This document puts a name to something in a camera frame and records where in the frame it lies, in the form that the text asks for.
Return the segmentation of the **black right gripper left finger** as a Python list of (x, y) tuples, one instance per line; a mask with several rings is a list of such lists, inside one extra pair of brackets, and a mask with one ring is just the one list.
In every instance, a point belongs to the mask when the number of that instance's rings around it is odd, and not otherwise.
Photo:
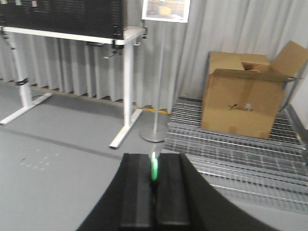
[(127, 164), (121, 228), (152, 227), (151, 161), (146, 154), (124, 154)]

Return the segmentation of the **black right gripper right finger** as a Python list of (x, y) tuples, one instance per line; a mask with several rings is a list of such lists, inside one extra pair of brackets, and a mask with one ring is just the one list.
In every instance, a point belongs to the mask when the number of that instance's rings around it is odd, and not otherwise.
[(156, 198), (158, 226), (190, 226), (179, 154), (160, 154)]

